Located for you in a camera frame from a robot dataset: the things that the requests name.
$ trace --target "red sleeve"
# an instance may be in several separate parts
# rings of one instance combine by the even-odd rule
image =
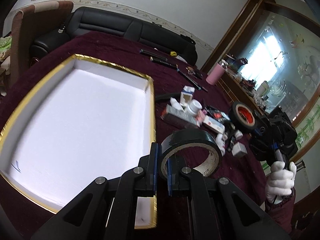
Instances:
[[[273,208],[271,210],[270,208],[272,204],[268,200],[265,201],[266,212],[268,213],[268,215],[288,234],[290,234],[292,231],[291,219],[295,198],[296,190],[293,188],[293,196],[285,199],[277,205],[273,205]]]

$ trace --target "small white box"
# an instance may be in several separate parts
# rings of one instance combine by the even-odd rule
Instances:
[[[210,116],[205,116],[203,124],[205,124],[208,128],[215,131],[216,133],[224,133],[225,127],[222,123],[219,123],[217,120],[214,120]]]
[[[185,108],[191,102],[194,92],[195,92],[194,87],[184,86],[180,95],[180,105],[183,108]]]
[[[237,142],[232,148],[232,155],[238,159],[242,158],[247,154],[247,149],[244,144]]]

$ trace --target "pink water bottle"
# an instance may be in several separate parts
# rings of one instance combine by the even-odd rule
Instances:
[[[223,73],[226,71],[227,65],[228,63],[223,59],[220,60],[219,63],[214,66],[209,76],[207,76],[206,81],[211,85],[215,85],[219,78],[221,78]]]

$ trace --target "black pen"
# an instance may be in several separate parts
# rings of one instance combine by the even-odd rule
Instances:
[[[162,60],[162,61],[168,61],[167,58],[162,57],[161,55],[158,55],[158,54],[153,53],[153,52],[151,52],[151,51],[146,51],[146,50],[141,49],[141,50],[139,51],[139,53],[142,54],[142,55],[145,55],[145,56],[158,58],[158,59],[160,59],[160,60]]]
[[[168,62],[164,62],[162,60],[159,60],[158,58],[150,57],[150,61],[154,62],[154,63],[157,63],[159,65],[162,65],[162,66],[169,67],[169,68],[173,68],[173,69],[177,69],[178,68],[178,65],[172,65],[172,64],[170,64]]]
[[[177,71],[180,75],[184,76],[191,84],[193,84],[196,89],[201,90],[201,87],[196,82],[194,82],[190,77],[188,77],[185,73],[181,72],[180,69],[177,68]]]
[[[203,86],[200,86],[201,88],[202,88],[202,90],[203,91],[206,91],[206,92],[208,92],[208,90],[207,89],[205,89]]]

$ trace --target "bottle cap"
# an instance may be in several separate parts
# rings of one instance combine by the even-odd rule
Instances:
[[[190,109],[193,111],[193,112],[196,112],[198,113],[199,110],[202,109],[202,106],[201,104],[199,103],[199,101],[193,99],[190,104],[189,104],[189,107]]]
[[[239,130],[236,131],[235,133],[235,138],[236,140],[240,140],[242,138],[243,134]]]

